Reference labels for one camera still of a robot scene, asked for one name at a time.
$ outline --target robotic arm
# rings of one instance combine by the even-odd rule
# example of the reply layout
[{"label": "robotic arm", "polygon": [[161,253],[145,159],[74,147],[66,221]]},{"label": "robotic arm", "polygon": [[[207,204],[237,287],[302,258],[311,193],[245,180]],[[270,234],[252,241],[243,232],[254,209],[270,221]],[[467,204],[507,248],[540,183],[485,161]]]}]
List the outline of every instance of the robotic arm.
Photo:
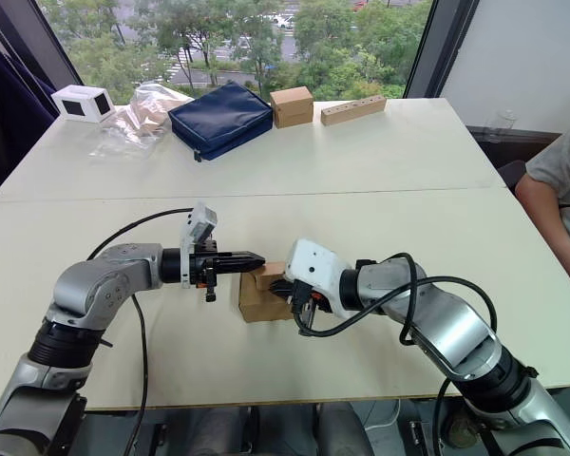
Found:
[{"label": "robotic arm", "polygon": [[[411,339],[458,388],[500,451],[520,456],[570,455],[570,420],[535,378],[536,372],[511,355],[472,307],[434,286],[430,282],[440,280],[426,279],[422,268],[415,267],[420,286]],[[402,293],[374,312],[405,323],[409,307],[405,285],[410,282],[405,259],[378,264],[360,260],[353,269],[334,252],[300,239],[285,275],[294,283],[293,312],[302,335],[313,335],[308,331],[315,311],[312,292],[327,298],[328,311],[349,318],[404,286]]]},{"label": "robotic arm", "polygon": [[0,455],[65,455],[82,420],[86,399],[76,391],[116,312],[134,293],[181,282],[216,299],[218,274],[252,271],[264,258],[220,253],[211,239],[215,212],[198,204],[188,216],[179,249],[123,244],[66,269],[29,352],[0,397]]}]

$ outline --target black cloth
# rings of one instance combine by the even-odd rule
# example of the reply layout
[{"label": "black cloth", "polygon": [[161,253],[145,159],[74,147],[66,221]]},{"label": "black cloth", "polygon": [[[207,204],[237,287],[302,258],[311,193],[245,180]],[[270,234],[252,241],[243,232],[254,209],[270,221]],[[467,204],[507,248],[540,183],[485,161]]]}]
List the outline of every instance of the black cloth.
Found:
[{"label": "black cloth", "polygon": [[0,52],[0,185],[59,115],[54,91]]}]

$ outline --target window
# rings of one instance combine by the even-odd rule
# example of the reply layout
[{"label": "window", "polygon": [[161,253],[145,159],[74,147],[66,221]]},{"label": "window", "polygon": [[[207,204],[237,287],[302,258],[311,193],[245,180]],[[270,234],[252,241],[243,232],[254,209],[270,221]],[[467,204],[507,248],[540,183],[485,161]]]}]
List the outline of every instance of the window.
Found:
[{"label": "window", "polygon": [[431,0],[36,0],[83,82],[115,104],[157,81],[194,96],[235,80],[264,98],[401,97]]}]

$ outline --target white box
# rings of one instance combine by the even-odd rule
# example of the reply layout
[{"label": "white box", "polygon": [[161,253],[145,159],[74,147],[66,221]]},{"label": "white box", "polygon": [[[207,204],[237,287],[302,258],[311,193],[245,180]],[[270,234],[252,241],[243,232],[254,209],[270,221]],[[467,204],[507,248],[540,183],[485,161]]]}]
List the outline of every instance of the white box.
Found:
[{"label": "white box", "polygon": [[114,112],[107,90],[86,85],[68,85],[51,95],[62,116],[72,121],[101,122]]}]

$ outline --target white table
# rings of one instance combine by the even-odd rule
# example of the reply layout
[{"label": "white table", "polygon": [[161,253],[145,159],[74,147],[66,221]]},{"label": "white table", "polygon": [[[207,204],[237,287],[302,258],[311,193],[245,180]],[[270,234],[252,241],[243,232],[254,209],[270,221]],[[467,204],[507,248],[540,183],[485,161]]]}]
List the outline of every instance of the white table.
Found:
[{"label": "white table", "polygon": [[[570,385],[570,279],[504,188],[347,195],[207,198],[218,212],[220,250],[284,258],[312,238],[354,262],[409,251],[430,275],[483,287],[499,335],[547,387]],[[57,276],[133,219],[190,206],[194,199],[0,203],[0,392],[40,325]],[[178,243],[184,216],[153,220],[121,241]],[[444,286],[486,317],[472,292]],[[434,396],[443,379],[417,348],[399,345],[400,326],[371,315],[328,339],[304,338],[290,321],[246,324],[238,276],[218,278],[218,301],[165,285],[142,293],[150,350],[151,407]],[[332,325],[319,315],[317,326]],[[136,408],[141,343],[125,304],[83,389],[90,409]]]},{"label": "white table", "polygon": [[58,120],[0,188],[0,201],[303,195],[504,183],[445,99],[389,100],[385,112],[329,127],[273,128],[197,163],[169,133],[147,160],[89,156],[96,124]]}]

